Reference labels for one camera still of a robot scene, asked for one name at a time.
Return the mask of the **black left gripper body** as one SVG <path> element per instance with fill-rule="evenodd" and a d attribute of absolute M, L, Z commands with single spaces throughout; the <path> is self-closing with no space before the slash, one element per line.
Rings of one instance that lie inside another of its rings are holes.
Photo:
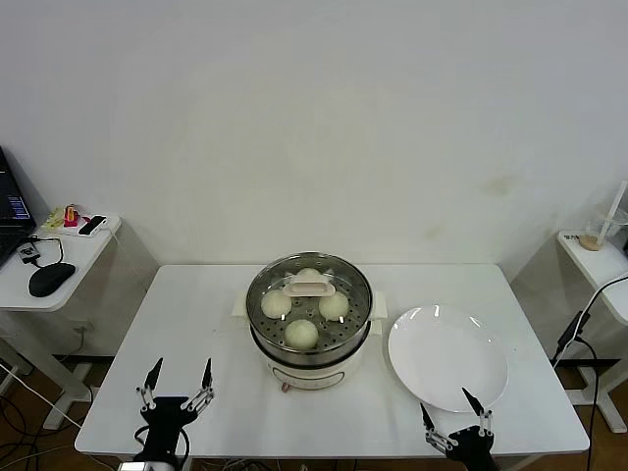
<path fill-rule="evenodd" d="M 185 403 L 187 396 L 161 396 L 154 399 L 155 407 L 140 413 L 146 424 L 138 434 L 146 433 L 139 459 L 176 459 L 181 429 L 189 423 Z"/>

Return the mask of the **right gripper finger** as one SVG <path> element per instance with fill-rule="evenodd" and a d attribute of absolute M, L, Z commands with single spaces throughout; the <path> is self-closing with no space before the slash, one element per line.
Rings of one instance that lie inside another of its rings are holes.
<path fill-rule="evenodd" d="M 462 392 L 474 413 L 479 418 L 479 435 L 481 437 L 491 437 L 493 435 L 493 411 L 485 409 L 480 400 L 467 389 L 462 388 Z"/>
<path fill-rule="evenodd" d="M 431 419 L 429 412 L 423 403 L 420 403 L 423 425 L 425 427 L 425 440 L 435 449 L 454 449 L 457 441 L 439 432 Z"/>

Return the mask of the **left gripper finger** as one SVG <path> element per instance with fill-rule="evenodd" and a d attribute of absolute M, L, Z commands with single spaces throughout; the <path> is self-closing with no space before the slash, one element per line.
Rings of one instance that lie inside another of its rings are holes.
<path fill-rule="evenodd" d="M 145 412 L 156 407 L 153 393 L 158 382 L 162 364 L 163 358 L 160 357 L 153 368 L 147 373 L 144 383 L 135 388 L 135 391 L 141 400 L 141 412 Z"/>
<path fill-rule="evenodd" d="M 208 358 L 201 378 L 200 388 L 198 392 L 185 403 L 184 409 L 188 412 L 201 413 L 211 403 L 214 397 L 212 359 Z"/>

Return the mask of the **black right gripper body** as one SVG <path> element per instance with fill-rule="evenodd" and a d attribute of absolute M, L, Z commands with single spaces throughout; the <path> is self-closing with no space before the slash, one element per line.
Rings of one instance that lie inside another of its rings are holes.
<path fill-rule="evenodd" d="M 491 450 L 495 434 L 479 425 L 451 433 L 447 437 L 445 456 L 461 462 L 468 471 L 497 471 Z"/>

